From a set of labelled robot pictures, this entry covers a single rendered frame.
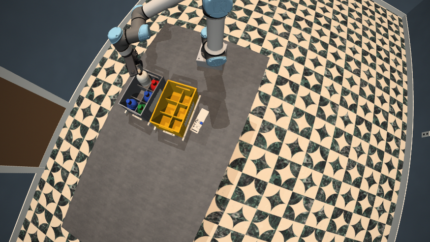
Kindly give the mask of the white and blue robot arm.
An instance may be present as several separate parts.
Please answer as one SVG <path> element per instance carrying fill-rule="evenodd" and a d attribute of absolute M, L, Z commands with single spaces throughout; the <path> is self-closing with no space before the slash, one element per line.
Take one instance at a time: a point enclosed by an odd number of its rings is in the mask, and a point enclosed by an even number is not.
<path fill-rule="evenodd" d="M 131 28 L 122 30 L 114 27 L 108 32 L 108 38 L 121 56 L 132 51 L 131 44 L 148 40 L 151 30 L 146 21 L 160 12 L 184 0 L 152 0 L 145 5 L 134 6 L 131 13 Z M 226 63 L 224 25 L 225 17 L 233 8 L 232 0 L 202 0 L 203 14 L 206 16 L 207 26 L 201 30 L 201 55 L 208 66 L 220 66 Z M 124 58 L 130 77 L 138 75 L 138 70 L 130 55 Z"/>

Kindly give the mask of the cream paper strip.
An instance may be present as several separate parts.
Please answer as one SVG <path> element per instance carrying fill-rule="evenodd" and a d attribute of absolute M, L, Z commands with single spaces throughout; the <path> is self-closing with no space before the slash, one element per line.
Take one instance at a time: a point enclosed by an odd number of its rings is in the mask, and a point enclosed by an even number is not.
<path fill-rule="evenodd" d="M 209 111 L 202 108 L 190 130 L 198 133 L 208 113 Z"/>

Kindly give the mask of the blue bottle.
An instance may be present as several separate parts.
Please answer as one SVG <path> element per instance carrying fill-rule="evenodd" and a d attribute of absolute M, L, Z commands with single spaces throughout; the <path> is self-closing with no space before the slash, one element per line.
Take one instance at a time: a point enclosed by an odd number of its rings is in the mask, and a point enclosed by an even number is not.
<path fill-rule="evenodd" d="M 152 92 L 151 91 L 145 91 L 144 92 L 144 100 L 146 101 L 146 103 L 148 102 L 150 96 L 151 96 Z"/>
<path fill-rule="evenodd" d="M 131 109 L 133 111 L 136 110 L 138 104 L 139 103 L 135 99 L 127 99 L 126 100 L 126 106 L 127 106 L 127 108 L 129 108 L 129 109 Z"/>

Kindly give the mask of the green bottle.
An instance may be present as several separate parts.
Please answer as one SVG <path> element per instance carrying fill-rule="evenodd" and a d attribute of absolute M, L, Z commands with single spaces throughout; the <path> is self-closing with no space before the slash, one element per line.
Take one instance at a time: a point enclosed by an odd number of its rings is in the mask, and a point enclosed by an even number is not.
<path fill-rule="evenodd" d="M 139 114 L 141 114 L 141 113 L 142 113 L 142 111 L 143 111 L 144 107 L 145 107 L 145 104 L 139 104 L 139 105 L 138 105 L 138 113 L 139 113 Z"/>

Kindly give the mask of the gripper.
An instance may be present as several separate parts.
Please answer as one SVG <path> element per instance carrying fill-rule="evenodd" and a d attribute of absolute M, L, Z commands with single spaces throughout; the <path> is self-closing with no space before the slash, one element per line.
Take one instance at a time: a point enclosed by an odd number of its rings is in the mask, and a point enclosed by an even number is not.
<path fill-rule="evenodd" d="M 141 60 L 139 60 L 139 59 L 137 58 L 138 53 L 136 52 L 136 49 L 135 49 L 135 48 L 133 48 L 133 49 L 132 49 L 132 51 L 131 51 L 128 55 L 126 55 L 126 56 L 122 56 L 122 57 L 123 57 L 123 58 L 127 58 L 127 57 L 129 57 L 130 55 L 133 55 L 133 58 L 134 58 L 134 61 L 135 61 L 136 65 L 137 65 L 137 67 L 138 67 L 138 68 L 140 68 L 141 72 L 143 72 L 143 63 L 142 63 L 142 61 L 141 61 Z"/>

